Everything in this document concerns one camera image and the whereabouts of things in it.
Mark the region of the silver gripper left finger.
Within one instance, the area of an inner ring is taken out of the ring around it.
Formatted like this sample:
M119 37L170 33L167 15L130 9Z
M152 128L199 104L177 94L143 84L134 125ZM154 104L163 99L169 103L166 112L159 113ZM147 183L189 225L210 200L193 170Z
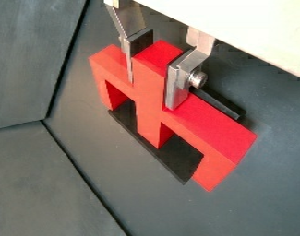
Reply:
M152 30L146 28L140 6L134 0L103 0L103 3L118 30L128 81L134 82L132 57L152 44Z

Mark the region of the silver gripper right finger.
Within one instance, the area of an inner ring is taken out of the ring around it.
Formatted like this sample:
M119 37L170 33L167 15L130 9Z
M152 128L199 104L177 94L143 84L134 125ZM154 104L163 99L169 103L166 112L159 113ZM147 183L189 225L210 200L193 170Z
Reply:
M165 105L174 110L189 96L189 88L199 89L207 76L201 71L202 62L210 56L214 37L205 32L187 28L186 43L191 46L169 64L166 72Z

